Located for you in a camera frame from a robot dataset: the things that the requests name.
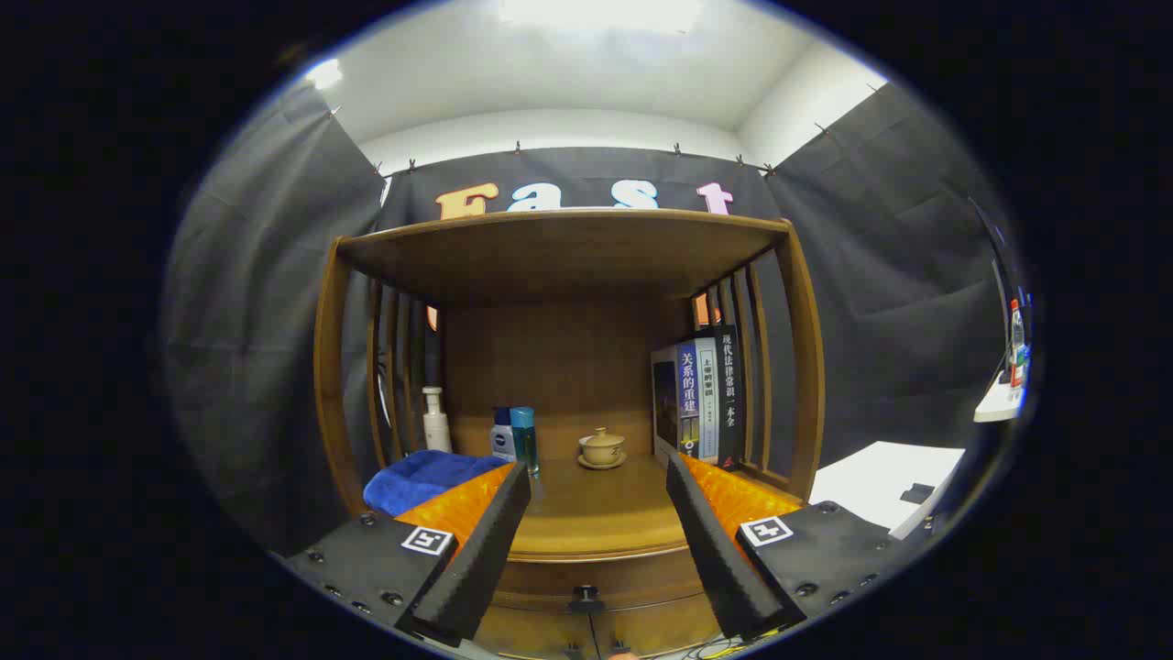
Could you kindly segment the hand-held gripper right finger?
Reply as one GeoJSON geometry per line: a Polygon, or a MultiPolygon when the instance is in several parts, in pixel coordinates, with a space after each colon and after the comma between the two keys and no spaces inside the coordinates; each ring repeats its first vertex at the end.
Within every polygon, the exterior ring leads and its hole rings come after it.
{"type": "Polygon", "coordinates": [[[854,601],[904,567],[904,543],[834,501],[796,506],[673,454],[666,489],[708,605],[744,642],[854,601]]]}

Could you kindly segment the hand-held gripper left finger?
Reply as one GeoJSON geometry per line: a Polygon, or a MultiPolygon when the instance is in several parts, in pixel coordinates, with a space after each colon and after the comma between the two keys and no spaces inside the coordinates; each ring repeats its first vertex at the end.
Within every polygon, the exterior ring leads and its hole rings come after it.
{"type": "Polygon", "coordinates": [[[527,468],[507,463],[398,518],[365,510],[284,566],[378,628],[457,647],[477,634],[531,494],[527,468]]]}

